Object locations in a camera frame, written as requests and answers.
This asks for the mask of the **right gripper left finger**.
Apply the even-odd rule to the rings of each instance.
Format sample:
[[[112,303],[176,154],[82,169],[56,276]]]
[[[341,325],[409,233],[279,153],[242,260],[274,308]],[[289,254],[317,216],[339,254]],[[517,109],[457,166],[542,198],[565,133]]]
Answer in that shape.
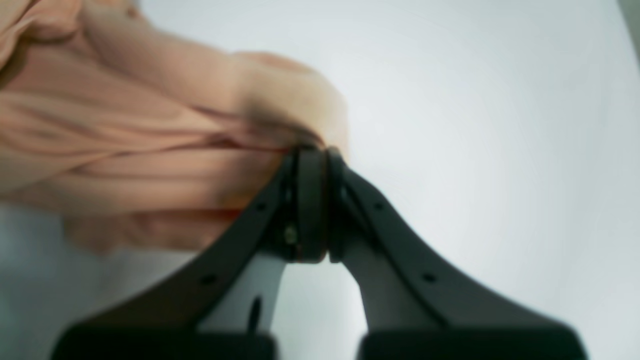
[[[326,153],[286,155],[231,227],[169,278],[77,323],[53,360],[277,360],[270,328],[287,264],[326,245]]]

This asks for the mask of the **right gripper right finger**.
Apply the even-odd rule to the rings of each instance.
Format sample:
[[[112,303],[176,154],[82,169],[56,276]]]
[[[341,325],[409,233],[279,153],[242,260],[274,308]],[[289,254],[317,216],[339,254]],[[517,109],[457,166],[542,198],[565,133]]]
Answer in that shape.
[[[430,248],[327,151],[328,251],[359,286],[359,360],[585,360],[575,331],[492,291]]]

